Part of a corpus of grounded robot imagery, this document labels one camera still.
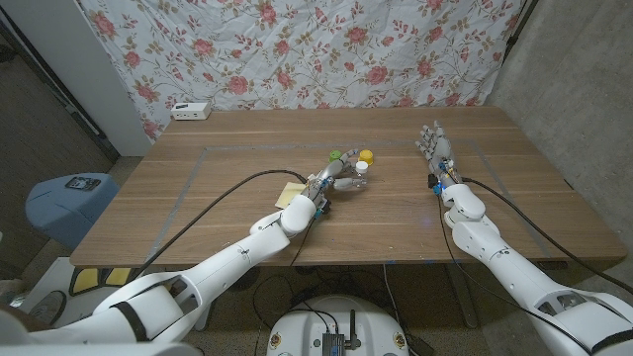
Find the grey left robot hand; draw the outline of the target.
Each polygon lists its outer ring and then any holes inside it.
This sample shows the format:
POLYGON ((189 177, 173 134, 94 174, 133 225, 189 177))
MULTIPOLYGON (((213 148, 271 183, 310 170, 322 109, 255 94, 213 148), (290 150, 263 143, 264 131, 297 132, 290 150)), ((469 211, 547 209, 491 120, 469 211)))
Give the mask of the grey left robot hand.
POLYGON ((349 161, 349 158, 358 152, 358 149, 348 150, 329 162, 316 177, 308 181, 302 195, 315 202, 322 198, 329 188, 336 191, 364 188, 367 185, 365 175, 358 173, 349 161))

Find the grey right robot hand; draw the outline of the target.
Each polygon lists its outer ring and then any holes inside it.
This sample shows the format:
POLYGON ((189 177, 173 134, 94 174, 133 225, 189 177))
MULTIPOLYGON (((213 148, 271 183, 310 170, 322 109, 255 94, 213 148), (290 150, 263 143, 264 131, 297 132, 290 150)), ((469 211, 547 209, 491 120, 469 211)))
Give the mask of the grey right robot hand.
POLYGON ((457 171, 450 140, 438 121, 433 123, 433 127, 423 126, 415 146, 428 163, 429 188, 441 191, 449 186, 463 183, 457 171))

